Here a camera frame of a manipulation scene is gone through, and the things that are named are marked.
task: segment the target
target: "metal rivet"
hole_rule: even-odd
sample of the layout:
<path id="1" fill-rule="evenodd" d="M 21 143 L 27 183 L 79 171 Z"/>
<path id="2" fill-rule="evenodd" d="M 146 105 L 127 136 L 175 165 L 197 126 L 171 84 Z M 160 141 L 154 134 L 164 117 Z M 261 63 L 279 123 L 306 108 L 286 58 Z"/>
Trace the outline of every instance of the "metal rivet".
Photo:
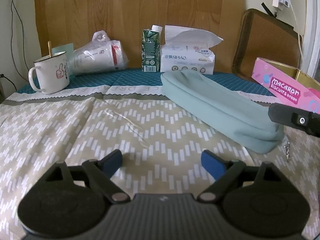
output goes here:
<path id="1" fill-rule="evenodd" d="M 129 198 L 129 196 L 123 192 L 114 193 L 112 195 L 112 199 L 117 202 L 126 201 L 128 198 Z"/>
<path id="2" fill-rule="evenodd" d="M 203 201 L 213 201 L 216 199 L 216 195 L 211 192 L 205 192 L 200 195 L 201 200 Z"/>
<path id="3" fill-rule="evenodd" d="M 300 121 L 299 121 L 301 124 L 304 124 L 306 122 L 306 119 L 304 119 L 304 117 L 300 118 Z"/>

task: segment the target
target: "wooden stick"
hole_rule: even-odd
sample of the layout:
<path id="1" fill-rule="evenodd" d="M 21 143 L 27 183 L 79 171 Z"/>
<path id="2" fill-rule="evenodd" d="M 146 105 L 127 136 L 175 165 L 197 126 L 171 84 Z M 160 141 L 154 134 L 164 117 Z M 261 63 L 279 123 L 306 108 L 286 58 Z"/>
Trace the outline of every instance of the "wooden stick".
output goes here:
<path id="1" fill-rule="evenodd" d="M 48 41 L 48 47 L 49 47 L 49 55 L 50 55 L 50 57 L 52 57 L 51 41 Z"/>

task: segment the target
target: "gold tray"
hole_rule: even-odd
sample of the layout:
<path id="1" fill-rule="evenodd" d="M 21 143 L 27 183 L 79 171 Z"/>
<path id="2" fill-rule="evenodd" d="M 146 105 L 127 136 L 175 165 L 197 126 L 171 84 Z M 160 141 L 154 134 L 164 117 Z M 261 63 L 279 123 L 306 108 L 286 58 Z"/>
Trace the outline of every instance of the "gold tray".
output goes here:
<path id="1" fill-rule="evenodd" d="M 304 87 L 314 88 L 320 91 L 320 83 L 317 80 L 309 77 L 307 74 L 303 73 L 301 70 L 286 64 L 273 61 L 273 60 L 268 60 L 264 58 L 262 58 L 262 60 L 274 66 L 275 68 L 281 70 L 283 73 L 287 74 L 289 77 L 292 77 L 294 80 L 298 81 Z"/>

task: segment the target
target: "macaron biscuit box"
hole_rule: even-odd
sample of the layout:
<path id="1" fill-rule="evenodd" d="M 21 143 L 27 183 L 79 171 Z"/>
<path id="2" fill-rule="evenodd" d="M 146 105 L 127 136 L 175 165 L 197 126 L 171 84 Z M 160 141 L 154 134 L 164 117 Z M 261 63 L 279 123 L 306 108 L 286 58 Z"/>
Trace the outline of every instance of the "macaron biscuit box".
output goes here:
<path id="1" fill-rule="evenodd" d="M 273 93 L 281 102 L 320 114 L 320 83 L 299 69 L 257 58 L 252 78 Z"/>

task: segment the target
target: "beige patterned tablecloth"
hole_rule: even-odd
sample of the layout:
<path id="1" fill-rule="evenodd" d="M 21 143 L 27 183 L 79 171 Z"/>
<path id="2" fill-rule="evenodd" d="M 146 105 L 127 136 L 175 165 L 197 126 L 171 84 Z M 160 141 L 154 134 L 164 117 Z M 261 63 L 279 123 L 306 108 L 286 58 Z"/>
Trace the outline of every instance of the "beige patterned tablecloth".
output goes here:
<path id="1" fill-rule="evenodd" d="M 310 203 L 304 236 L 312 239 L 319 232 L 319 140 L 302 132 L 286 129 L 290 163 L 281 147 L 266 156 L 249 155 L 163 96 L 137 94 L 5 101 L 0 124 L 1 240 L 24 236 L 16 214 L 19 201 L 55 161 L 78 165 L 117 148 L 124 162 L 112 180 L 131 197 L 138 192 L 197 196 L 214 182 L 201 166 L 204 149 L 247 165 L 273 161 Z"/>

